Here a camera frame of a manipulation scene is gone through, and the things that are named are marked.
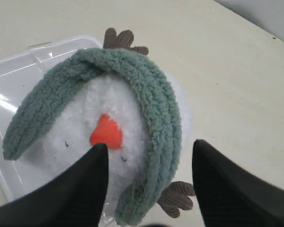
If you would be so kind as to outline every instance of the green fleece headband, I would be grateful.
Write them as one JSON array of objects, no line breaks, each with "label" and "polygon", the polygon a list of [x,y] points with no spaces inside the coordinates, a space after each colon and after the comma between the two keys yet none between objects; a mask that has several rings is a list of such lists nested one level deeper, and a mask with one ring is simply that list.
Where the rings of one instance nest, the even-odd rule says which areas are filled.
[{"label": "green fleece headband", "polygon": [[148,126],[151,148],[139,179],[122,193],[115,211],[119,225],[137,225],[175,175],[181,124],[174,91],[165,74],[146,56],[123,49],[79,50],[49,70],[23,100],[3,140],[5,159],[17,160],[89,80],[117,72],[132,87]]}]

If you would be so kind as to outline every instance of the white surface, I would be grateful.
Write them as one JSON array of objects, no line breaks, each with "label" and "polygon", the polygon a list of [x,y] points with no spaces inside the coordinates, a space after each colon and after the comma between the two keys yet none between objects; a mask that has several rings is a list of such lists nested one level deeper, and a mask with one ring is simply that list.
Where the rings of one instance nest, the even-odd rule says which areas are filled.
[{"label": "white surface", "polygon": [[284,41],[284,0],[216,0]]},{"label": "white surface", "polygon": [[53,179],[44,162],[40,144],[33,145],[18,161],[6,161],[2,139],[12,116],[23,98],[43,77],[44,70],[74,54],[77,49],[101,47],[88,36],[45,44],[12,58],[0,61],[0,183],[8,201],[15,200]]},{"label": "white surface", "polygon": [[[78,34],[103,40],[111,26],[133,30],[134,44],[182,85],[194,113],[191,145],[205,139],[284,189],[284,42],[212,0],[0,0],[0,59]],[[191,182],[190,168],[188,148],[176,179]],[[197,204],[178,219],[156,206],[150,222],[203,226]]]}]

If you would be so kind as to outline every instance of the white fluffy body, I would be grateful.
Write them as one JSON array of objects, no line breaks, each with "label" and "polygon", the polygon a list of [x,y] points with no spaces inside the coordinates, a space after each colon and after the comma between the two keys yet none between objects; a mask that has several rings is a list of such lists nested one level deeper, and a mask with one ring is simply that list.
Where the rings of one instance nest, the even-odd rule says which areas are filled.
[{"label": "white fluffy body", "polygon": [[[183,147],[190,135],[190,108],[181,87],[170,74],[166,76],[180,108]],[[122,191],[140,173],[142,156],[149,146],[149,134],[129,84],[117,75],[104,75],[91,80],[65,107],[51,130],[39,142],[45,162],[55,177],[91,148],[89,138],[102,114],[108,114],[123,132],[122,148],[109,149],[106,202],[116,205]]]}]

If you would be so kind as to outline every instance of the gray wall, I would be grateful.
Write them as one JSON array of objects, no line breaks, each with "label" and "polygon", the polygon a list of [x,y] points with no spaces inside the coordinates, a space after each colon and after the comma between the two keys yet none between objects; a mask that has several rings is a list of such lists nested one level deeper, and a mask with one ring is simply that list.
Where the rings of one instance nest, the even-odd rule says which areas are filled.
[{"label": "gray wall", "polygon": [[284,0],[216,0],[284,41]]}]

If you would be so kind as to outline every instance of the white table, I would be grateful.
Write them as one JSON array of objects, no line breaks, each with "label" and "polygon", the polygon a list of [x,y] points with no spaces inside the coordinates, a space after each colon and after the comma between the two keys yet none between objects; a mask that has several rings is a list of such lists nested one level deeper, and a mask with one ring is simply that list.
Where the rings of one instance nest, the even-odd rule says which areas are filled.
[{"label": "white table", "polygon": [[[284,189],[284,42],[212,0],[0,0],[0,59],[75,35],[103,39],[131,29],[134,44],[182,84],[194,133],[260,178]],[[191,182],[191,149],[177,180]],[[0,204],[5,197],[0,189]],[[144,222],[203,226],[200,211]]]}]

